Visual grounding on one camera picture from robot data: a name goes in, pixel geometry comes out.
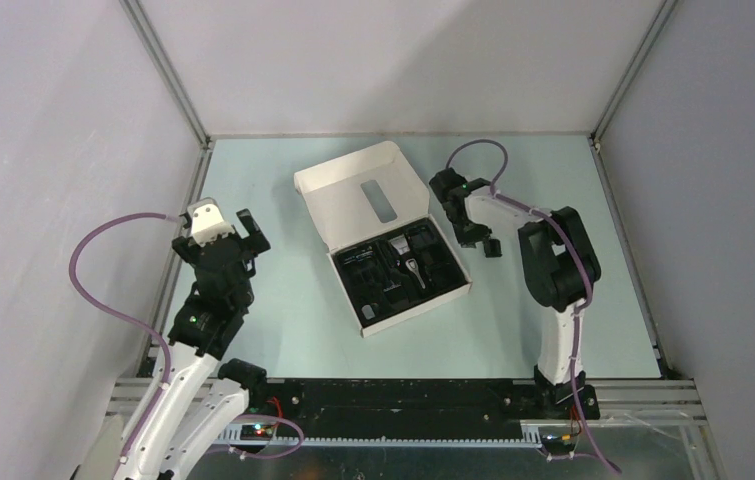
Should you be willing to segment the black clipper guard comb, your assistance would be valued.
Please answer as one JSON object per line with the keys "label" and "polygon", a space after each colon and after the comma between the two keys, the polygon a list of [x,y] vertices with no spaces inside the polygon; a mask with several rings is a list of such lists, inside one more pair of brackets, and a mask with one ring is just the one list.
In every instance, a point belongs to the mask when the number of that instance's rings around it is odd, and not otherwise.
{"label": "black clipper guard comb", "polygon": [[500,258],[502,253],[501,242],[496,238],[485,238],[481,242],[486,258]]}

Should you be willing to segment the white cardboard kit box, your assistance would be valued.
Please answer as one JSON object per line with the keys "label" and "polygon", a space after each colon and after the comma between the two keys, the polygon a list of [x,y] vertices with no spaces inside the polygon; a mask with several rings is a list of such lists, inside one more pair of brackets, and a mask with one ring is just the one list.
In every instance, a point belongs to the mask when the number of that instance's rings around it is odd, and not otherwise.
{"label": "white cardboard kit box", "polygon": [[[392,141],[383,141],[300,170],[294,175],[294,185],[328,249],[328,258],[340,284],[331,254],[424,217],[435,222],[429,212],[428,188],[400,147]],[[442,229],[435,224],[445,238]],[[447,243],[472,285],[467,269],[455,249]],[[471,285],[462,294],[449,294],[446,302],[438,300],[434,308],[423,313],[467,294]],[[354,314],[348,298],[347,302]]]}

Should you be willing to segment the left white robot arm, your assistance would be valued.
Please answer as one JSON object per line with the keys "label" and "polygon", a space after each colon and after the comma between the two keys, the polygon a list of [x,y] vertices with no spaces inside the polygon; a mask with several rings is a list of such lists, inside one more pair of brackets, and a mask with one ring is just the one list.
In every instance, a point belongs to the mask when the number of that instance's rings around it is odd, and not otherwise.
{"label": "left white robot arm", "polygon": [[[140,212],[110,220],[86,234],[71,255],[68,275],[95,308],[137,326],[160,350],[155,371],[129,419],[107,421],[76,479],[185,479],[237,416],[257,416],[269,403],[263,369],[237,360],[221,362],[254,300],[255,260],[270,244],[243,209],[246,233],[227,222],[212,199],[180,216]],[[97,300],[78,277],[84,248],[107,230],[139,219],[179,224],[187,235],[172,241],[174,252],[195,273],[192,290],[167,335]]]}

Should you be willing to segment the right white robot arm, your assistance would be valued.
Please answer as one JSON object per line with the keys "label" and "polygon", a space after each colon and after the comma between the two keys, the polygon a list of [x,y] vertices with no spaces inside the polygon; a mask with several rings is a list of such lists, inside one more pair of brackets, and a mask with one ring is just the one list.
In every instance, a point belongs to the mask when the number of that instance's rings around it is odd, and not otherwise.
{"label": "right white robot arm", "polygon": [[516,230],[525,284],[531,297],[554,311],[542,325],[534,366],[538,411],[559,418],[575,403],[585,382],[581,360],[583,319],[601,278],[601,267],[579,213],[571,207],[538,209],[493,193],[482,178],[467,180],[452,168],[437,172],[429,186],[464,248],[484,247],[488,258],[502,255],[495,225]]}

